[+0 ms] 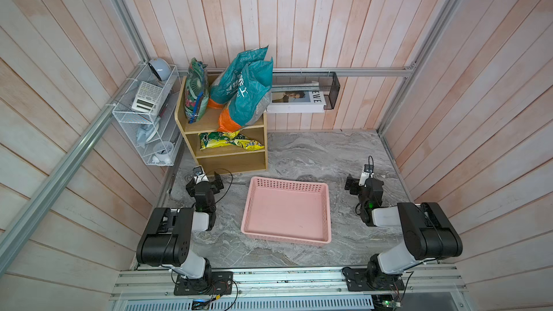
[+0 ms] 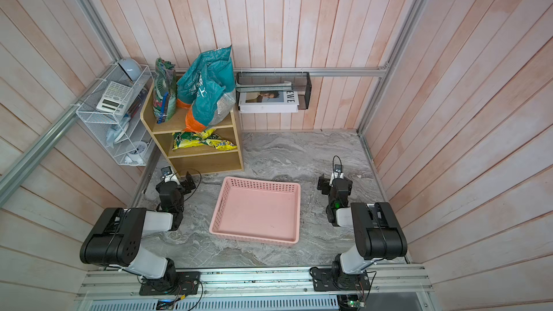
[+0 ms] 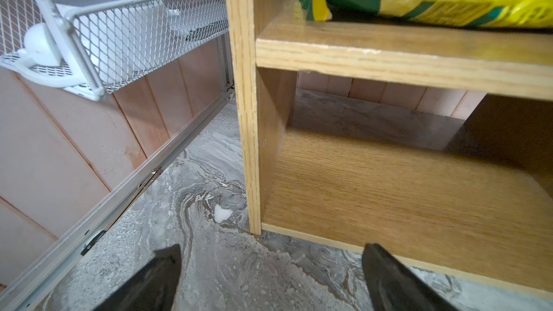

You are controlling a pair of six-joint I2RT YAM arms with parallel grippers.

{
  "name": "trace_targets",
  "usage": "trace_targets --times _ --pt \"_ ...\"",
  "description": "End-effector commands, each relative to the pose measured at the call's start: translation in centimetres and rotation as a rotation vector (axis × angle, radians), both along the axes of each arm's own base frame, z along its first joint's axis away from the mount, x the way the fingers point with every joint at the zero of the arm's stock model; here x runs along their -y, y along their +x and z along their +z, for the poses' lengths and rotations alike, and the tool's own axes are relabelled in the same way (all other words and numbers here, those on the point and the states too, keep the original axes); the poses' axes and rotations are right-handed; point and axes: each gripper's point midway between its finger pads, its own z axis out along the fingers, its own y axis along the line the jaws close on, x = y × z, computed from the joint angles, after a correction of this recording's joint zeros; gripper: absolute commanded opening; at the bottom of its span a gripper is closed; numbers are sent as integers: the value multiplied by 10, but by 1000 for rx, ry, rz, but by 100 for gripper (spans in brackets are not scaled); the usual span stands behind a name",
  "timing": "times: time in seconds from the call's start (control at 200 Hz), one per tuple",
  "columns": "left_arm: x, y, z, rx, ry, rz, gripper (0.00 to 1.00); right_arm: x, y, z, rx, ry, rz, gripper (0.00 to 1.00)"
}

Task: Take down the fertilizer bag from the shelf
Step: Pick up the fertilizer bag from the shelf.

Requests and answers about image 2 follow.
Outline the teal orange bag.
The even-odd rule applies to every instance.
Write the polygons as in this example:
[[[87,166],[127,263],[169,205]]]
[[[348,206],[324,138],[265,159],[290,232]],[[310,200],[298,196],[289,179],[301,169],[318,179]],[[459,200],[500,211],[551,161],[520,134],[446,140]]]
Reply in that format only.
[[[187,132],[202,132],[218,124],[236,103],[235,90],[224,93],[214,80],[200,77],[197,97],[188,109],[185,119]]]
[[[232,46],[200,53],[177,82],[177,107],[189,109],[197,97],[200,77],[214,80],[224,93],[233,92],[236,81],[231,57]]]

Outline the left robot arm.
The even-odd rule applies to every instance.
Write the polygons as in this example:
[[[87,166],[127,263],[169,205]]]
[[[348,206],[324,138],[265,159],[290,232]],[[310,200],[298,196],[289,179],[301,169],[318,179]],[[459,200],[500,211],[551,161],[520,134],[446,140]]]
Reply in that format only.
[[[184,203],[197,188],[191,174],[180,180],[169,171],[162,169],[162,180],[156,185],[159,203],[155,210],[110,207],[103,211],[82,244],[82,263],[122,269],[156,292],[169,293],[179,286],[175,263],[141,244],[145,236],[178,230],[184,218]]]

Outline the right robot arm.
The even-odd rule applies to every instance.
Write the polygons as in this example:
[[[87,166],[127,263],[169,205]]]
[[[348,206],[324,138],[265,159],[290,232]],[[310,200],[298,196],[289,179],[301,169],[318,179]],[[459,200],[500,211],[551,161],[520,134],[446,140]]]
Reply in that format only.
[[[354,245],[335,257],[331,268],[313,267],[310,275],[317,292],[369,290],[369,268],[379,261],[406,256],[408,243],[388,202],[350,202],[353,181],[345,177],[318,178],[317,190],[328,197],[325,209],[334,227],[351,227]]]

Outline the teal orange bag front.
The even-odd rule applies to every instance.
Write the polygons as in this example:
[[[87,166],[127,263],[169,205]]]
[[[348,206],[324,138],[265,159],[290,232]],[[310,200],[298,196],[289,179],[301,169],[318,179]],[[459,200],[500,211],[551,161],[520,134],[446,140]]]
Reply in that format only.
[[[218,124],[236,103],[235,90],[224,93],[214,80],[200,77],[197,97],[188,109],[185,119],[187,132],[202,132]]]

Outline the yellow fertilizer bag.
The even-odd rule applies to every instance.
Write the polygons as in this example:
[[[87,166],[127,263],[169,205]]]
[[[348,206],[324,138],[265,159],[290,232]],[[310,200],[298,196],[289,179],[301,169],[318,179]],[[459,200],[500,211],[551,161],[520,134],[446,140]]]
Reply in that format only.
[[[236,144],[219,136],[216,129],[208,129],[196,134],[203,145],[210,146],[217,151],[233,151],[237,149]]]
[[[202,132],[178,132],[174,133],[173,150],[180,148],[194,148],[207,145],[207,139],[215,132],[210,129]]]

